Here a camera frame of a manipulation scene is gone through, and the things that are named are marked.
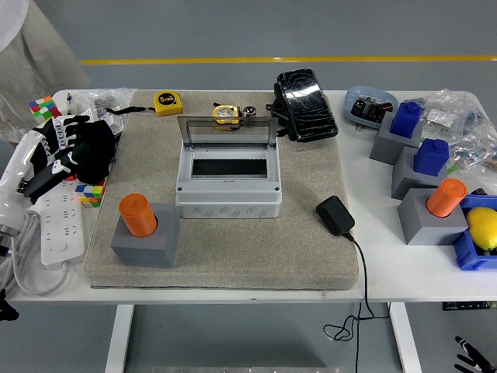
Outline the robot right hand black fingers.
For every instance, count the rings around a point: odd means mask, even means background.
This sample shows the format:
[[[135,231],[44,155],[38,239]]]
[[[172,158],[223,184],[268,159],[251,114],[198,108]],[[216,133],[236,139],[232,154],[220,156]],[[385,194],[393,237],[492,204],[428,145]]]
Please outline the robot right hand black fingers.
[[[464,350],[465,355],[458,354],[457,358],[479,372],[496,372],[492,365],[475,347],[460,336],[454,337],[457,344]]]

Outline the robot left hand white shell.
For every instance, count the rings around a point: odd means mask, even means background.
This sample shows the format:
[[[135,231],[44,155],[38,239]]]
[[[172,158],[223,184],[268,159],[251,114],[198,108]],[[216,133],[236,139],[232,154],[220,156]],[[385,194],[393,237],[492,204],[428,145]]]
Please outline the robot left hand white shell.
[[[115,143],[107,122],[86,115],[52,118],[25,134],[1,178],[1,235],[19,234],[25,211],[69,176],[90,184],[108,176]]]

